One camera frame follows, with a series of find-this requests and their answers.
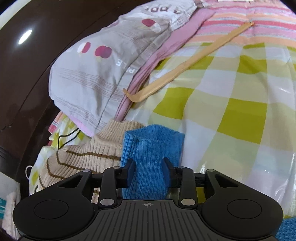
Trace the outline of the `blue striped knit sweater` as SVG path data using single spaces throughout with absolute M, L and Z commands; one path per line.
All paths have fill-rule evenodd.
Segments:
M 123 189 L 125 199 L 165 199 L 168 187 L 162 172 L 162 161 L 168 158 L 174 167 L 179 166 L 185 135 L 162 125 L 149 125 L 126 131 L 123 139 L 121 165 L 129 159 L 136 164 L 132 183 Z

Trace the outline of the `checkered yellow plastic sheet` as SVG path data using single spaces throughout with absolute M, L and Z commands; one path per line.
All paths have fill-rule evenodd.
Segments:
M 286 217 L 295 216 L 295 49 L 225 45 L 133 107 L 127 121 L 183 133 L 182 166 L 199 173 L 215 169 L 275 199 Z M 51 154 L 94 137 L 59 140 L 74 128 L 63 118 L 53 144 L 41 149 L 30 194 Z

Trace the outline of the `dark wooden headboard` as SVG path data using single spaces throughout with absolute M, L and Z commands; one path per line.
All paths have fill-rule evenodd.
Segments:
M 100 30 L 141 1 L 30 1 L 1 29 L 1 172 L 25 178 L 36 128 L 56 115 L 49 71 L 72 44 Z

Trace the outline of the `beige brown striped sweater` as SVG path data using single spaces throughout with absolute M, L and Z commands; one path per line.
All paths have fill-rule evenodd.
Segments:
M 125 132 L 142 128 L 137 121 L 110 120 L 91 140 L 68 145 L 51 154 L 41 166 L 36 191 L 41 191 L 66 178 L 89 169 L 93 174 L 121 165 Z

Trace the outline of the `pink striped bedspread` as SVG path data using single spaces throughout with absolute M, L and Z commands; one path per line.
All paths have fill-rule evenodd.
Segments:
M 295 14 L 279 1 L 214 1 L 208 4 L 207 9 L 214 10 L 215 14 L 178 51 L 160 61 L 138 91 L 244 23 L 253 22 L 254 25 L 225 45 L 268 43 L 295 49 Z M 132 102 L 130 110 L 141 102 Z

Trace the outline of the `pink pillow sheet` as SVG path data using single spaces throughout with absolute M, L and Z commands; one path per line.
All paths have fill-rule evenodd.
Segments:
M 190 18 L 190 20 L 182 27 L 174 30 L 170 37 L 152 54 L 148 61 L 138 70 L 134 75 L 131 83 L 127 90 L 131 94 L 138 92 L 140 87 L 144 84 L 146 79 L 156 68 L 158 63 L 164 60 L 166 57 L 178 51 L 186 42 L 189 41 L 201 27 L 201 25 L 211 18 L 215 14 L 212 9 L 202 8 L 197 10 Z M 111 114 L 111 117 L 115 118 L 116 121 L 122 121 L 127 115 L 128 111 L 132 107 L 132 102 L 124 96 L 120 98 L 121 102 L 117 106 L 115 114 Z M 82 121 L 75 118 L 72 114 L 67 115 L 70 120 L 87 136 L 93 137 L 97 131 L 91 130 L 91 127 L 87 127 Z

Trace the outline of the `grey dotted pillow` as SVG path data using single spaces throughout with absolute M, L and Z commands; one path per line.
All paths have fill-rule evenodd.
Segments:
M 196 9 L 193 1 L 151 1 L 76 42 L 51 67 L 50 98 L 86 135 L 98 133 L 138 70 Z

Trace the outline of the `white crumpled cloth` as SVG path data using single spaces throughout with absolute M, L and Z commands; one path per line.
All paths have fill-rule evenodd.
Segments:
M 16 188 L 12 193 L 6 196 L 6 206 L 1 227 L 13 240 L 18 240 L 20 238 L 20 234 L 17 231 L 15 223 L 13 221 L 13 210 L 15 206 L 20 202 L 20 199 L 21 194 L 18 188 Z

